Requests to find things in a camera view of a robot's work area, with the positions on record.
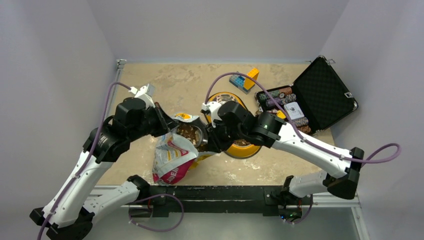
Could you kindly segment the pet food bag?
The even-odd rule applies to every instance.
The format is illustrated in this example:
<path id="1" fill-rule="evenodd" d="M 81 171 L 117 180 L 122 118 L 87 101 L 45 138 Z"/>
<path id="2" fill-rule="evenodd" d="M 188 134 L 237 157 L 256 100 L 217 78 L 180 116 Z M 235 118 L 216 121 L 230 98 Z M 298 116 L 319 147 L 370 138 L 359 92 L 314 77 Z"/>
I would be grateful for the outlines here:
<path id="1" fill-rule="evenodd" d="M 218 153 L 208 144 L 200 116 L 178 112 L 172 119 L 177 127 L 158 138 L 154 151 L 152 178 L 162 186 L 178 183 L 200 161 Z"/>

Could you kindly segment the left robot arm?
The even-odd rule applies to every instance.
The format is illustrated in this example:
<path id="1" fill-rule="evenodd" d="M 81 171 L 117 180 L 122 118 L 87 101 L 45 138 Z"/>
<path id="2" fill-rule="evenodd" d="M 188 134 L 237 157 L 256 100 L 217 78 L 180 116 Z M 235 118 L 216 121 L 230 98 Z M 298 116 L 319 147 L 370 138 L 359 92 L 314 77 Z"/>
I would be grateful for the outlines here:
<path id="1" fill-rule="evenodd" d="M 102 218 L 125 204 L 142 205 L 156 198 L 151 185 L 132 175 L 120 186 L 90 198 L 97 182 L 130 149 L 132 142 L 158 137 L 176 127 L 176 122 L 152 99 L 150 84 L 130 87 L 131 97 L 124 99 L 109 117 L 101 117 L 83 145 L 79 159 L 55 197 L 44 207 L 30 213 L 40 226 L 39 235 L 51 240 L 82 240 Z"/>

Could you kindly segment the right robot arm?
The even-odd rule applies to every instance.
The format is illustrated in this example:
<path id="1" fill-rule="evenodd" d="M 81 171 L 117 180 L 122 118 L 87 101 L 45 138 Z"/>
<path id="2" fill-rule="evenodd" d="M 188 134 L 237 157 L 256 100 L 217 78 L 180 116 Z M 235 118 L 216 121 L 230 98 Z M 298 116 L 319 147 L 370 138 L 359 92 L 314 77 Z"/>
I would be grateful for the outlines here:
<path id="1" fill-rule="evenodd" d="M 363 150 L 332 146 L 299 132 L 271 113 L 254 116 L 235 101 L 203 103 L 201 112 L 210 116 L 206 128 L 208 144 L 220 152 L 228 150 L 236 140 L 245 140 L 290 153 L 321 169 L 303 176 L 288 176 L 281 191 L 271 194 L 279 204 L 298 204 L 302 198 L 318 193 L 330 193 L 344 200 L 355 198 L 361 170 L 358 161 L 364 156 Z"/>

